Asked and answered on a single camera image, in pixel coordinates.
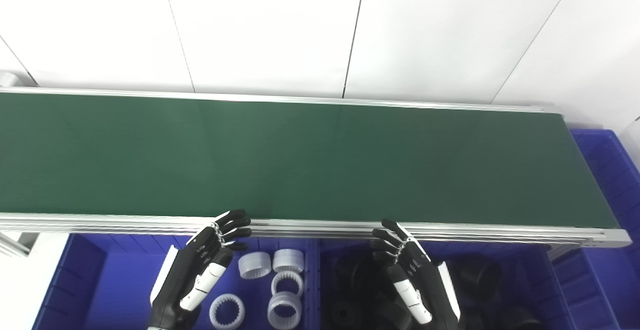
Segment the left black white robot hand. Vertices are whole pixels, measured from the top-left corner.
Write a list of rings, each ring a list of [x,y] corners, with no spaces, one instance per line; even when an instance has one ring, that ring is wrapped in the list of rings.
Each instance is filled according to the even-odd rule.
[[[236,251],[249,247],[237,238],[252,234],[243,209],[231,210],[199,230],[183,248],[171,246],[150,295],[149,330],[191,330],[202,303],[230,266]]]

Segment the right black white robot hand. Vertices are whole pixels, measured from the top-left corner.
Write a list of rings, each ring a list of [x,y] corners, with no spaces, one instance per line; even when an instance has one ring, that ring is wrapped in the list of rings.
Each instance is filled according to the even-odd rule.
[[[463,330],[461,305],[444,261],[427,254],[400,223],[384,218],[371,232],[373,259],[384,269],[394,291],[421,330]]]

